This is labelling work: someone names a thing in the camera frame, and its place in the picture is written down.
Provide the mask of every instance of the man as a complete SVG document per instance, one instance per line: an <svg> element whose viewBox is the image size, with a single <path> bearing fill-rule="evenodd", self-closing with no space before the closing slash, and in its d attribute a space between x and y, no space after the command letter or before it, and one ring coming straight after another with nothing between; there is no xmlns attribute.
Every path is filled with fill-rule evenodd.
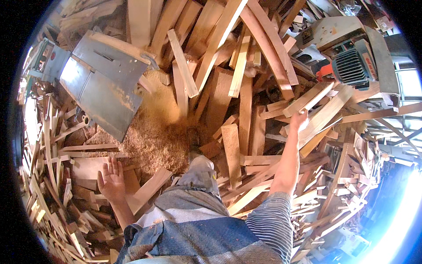
<svg viewBox="0 0 422 264"><path fill-rule="evenodd" d="M117 263L289 263L291 197L299 174L298 133L308 113L294 114L268 198L246 221L231 218L221 202L213 163L196 155L189 170L135 221L124 198L123 168L115 158L98 172L125 245Z"/></svg>

